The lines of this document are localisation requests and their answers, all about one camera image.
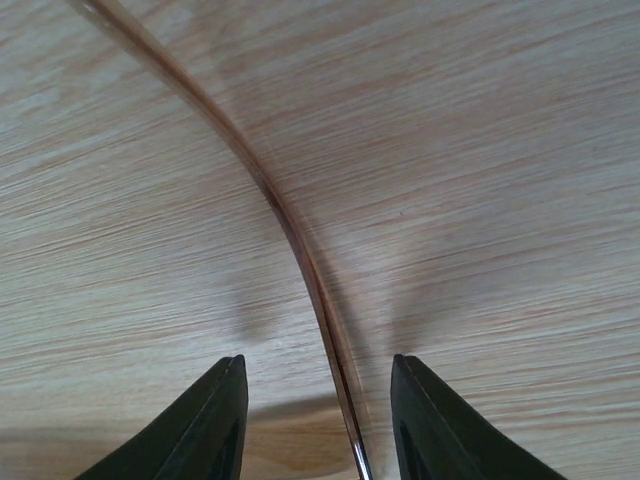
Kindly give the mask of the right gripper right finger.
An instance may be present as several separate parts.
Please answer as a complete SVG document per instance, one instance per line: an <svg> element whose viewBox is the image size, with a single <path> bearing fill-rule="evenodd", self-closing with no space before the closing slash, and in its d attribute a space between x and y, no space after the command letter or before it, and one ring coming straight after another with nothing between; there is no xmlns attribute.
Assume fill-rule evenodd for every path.
<svg viewBox="0 0 640 480"><path fill-rule="evenodd" d="M390 394L403 480L563 477L496 429L416 356L394 356Z"/></svg>

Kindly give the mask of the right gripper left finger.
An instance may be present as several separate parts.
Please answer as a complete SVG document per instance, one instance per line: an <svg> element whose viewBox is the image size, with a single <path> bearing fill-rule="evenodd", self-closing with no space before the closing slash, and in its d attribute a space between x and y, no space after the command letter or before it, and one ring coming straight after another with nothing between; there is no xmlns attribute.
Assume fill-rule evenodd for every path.
<svg viewBox="0 0 640 480"><path fill-rule="evenodd" d="M245 358L223 357L149 425L79 477L238 479L247 412Z"/></svg>

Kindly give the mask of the brown sunglasses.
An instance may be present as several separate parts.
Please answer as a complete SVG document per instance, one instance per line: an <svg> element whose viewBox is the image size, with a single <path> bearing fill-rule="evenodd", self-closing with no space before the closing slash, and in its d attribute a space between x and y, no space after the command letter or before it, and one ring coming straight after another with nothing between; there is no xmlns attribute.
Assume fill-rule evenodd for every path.
<svg viewBox="0 0 640 480"><path fill-rule="evenodd" d="M257 188L269 204L289 243L304 280L323 348L328 359L358 476L373 479L371 448L365 440L369 414L363 389L335 302L320 265L320 255L305 232L303 221L276 188L260 158L208 92L195 80L166 47L118 1L71 1L69 5L96 28L154 71L161 81L175 90L197 110L215 133L243 163Z"/></svg>

